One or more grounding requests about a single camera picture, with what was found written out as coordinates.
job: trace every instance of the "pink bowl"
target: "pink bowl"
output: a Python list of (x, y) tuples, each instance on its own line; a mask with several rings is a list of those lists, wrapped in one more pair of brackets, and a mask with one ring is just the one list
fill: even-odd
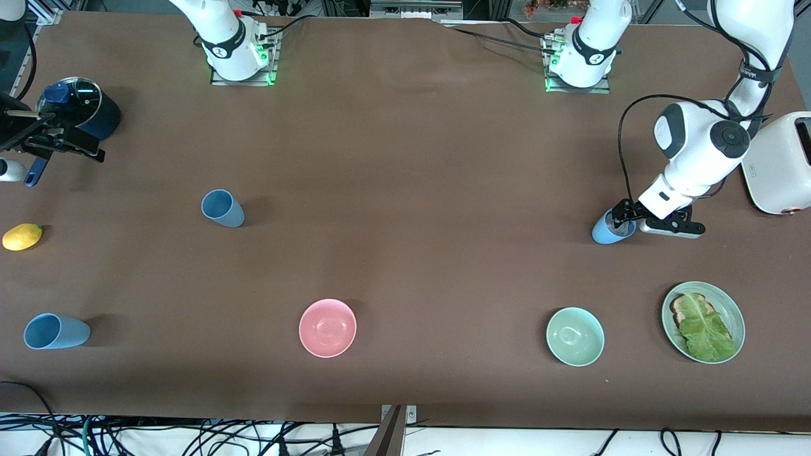
[(304, 311), (298, 323), (298, 338), (310, 353), (332, 358), (354, 341), (357, 321), (349, 306), (337, 299), (321, 299)]

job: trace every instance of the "bowl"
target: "bowl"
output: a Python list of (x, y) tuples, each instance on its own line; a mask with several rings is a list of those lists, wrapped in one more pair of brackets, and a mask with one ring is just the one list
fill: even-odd
[(352, 309), (337, 299), (321, 299), (304, 311), (298, 322), (298, 339), (319, 358), (333, 358), (354, 341), (357, 321)]
[[(676, 326), (676, 318), (673, 316), (673, 311), (670, 309), (670, 305), (673, 301), (685, 293), (704, 295), (707, 298), (707, 302), (712, 304), (715, 308), (715, 311), (721, 317), (721, 321), (727, 326), (730, 335), (732, 335), (732, 341), (737, 346), (732, 356), (721, 361), (702, 361), (687, 352), (687, 342), (684, 340), (681, 332), (679, 332), (679, 327)], [(704, 364), (722, 364), (735, 358), (736, 355), (740, 353), (740, 349), (744, 346), (744, 340), (746, 339), (744, 316), (740, 314), (738, 305), (735, 304), (735, 301), (724, 293), (723, 290), (704, 282), (685, 282), (674, 286), (673, 289), (670, 290), (670, 293), (667, 294), (662, 304), (662, 327), (664, 327), (664, 333), (667, 335), (667, 338), (670, 339), (670, 342), (682, 355), (687, 356), (693, 361)]]
[(582, 368), (603, 353), (605, 333), (597, 318), (581, 308), (560, 309), (547, 325), (547, 345), (561, 362)]

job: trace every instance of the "black strap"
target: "black strap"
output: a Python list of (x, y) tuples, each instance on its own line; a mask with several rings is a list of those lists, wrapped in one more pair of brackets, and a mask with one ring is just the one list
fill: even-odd
[(211, 43), (206, 40), (202, 40), (203, 45), (205, 45), (208, 52), (214, 54), (217, 58), (229, 58), (231, 57), (231, 53), (234, 52), (234, 49), (237, 49), (243, 41), (245, 41), (245, 23), (241, 20), (239, 22), (239, 29), (237, 30), (236, 34), (231, 37), (229, 40), (223, 41), (222, 43)]
[(741, 76), (748, 80), (756, 80), (757, 82), (766, 84), (775, 82), (780, 77), (781, 71), (783, 71), (783, 67), (778, 67), (773, 71), (761, 70), (751, 65), (747, 65), (743, 60), (740, 61), (740, 67), (738, 67), (738, 72)]
[(577, 52), (583, 56), (586, 63), (589, 65), (599, 65), (600, 63), (605, 62), (605, 60), (611, 57), (611, 54), (614, 53), (614, 49), (616, 49), (616, 45), (613, 45), (611, 48), (605, 50), (597, 50), (588, 46), (580, 38), (579, 25), (574, 29), (574, 33), (572, 33), (572, 43), (574, 43), (574, 49), (577, 49)]

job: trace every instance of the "lettuce leaf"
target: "lettuce leaf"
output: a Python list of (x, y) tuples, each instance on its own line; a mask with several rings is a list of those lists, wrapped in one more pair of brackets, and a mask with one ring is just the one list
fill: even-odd
[(674, 311), (681, 312), (679, 332), (687, 342), (687, 352), (701, 361), (724, 361), (733, 356), (737, 346), (729, 336), (720, 314), (706, 305), (706, 298), (698, 293), (687, 293), (674, 303)]

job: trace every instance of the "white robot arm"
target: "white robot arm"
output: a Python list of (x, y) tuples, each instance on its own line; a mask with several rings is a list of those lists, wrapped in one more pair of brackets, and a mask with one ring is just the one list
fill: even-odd
[[(684, 11), (681, 1), (676, 3)], [(689, 220), (691, 204), (743, 161), (760, 127), (791, 42), (793, 1), (708, 0), (707, 10), (711, 24), (706, 26), (744, 51), (737, 81), (722, 101), (681, 101), (660, 114), (654, 138), (670, 162), (638, 203), (623, 200), (611, 211), (617, 232), (645, 219), (644, 232), (702, 235), (704, 226)]]
[(250, 17), (238, 18), (228, 0), (169, 0), (186, 17), (203, 41), (208, 64), (227, 80), (246, 80), (268, 65), (259, 52), (267, 26)]
[(616, 45), (630, 23), (628, 0), (591, 0), (579, 24), (556, 30), (563, 43), (549, 70), (574, 87), (596, 85), (611, 70)]
[(25, 0), (6, 0), (0, 2), (0, 41), (16, 35), (25, 22)]

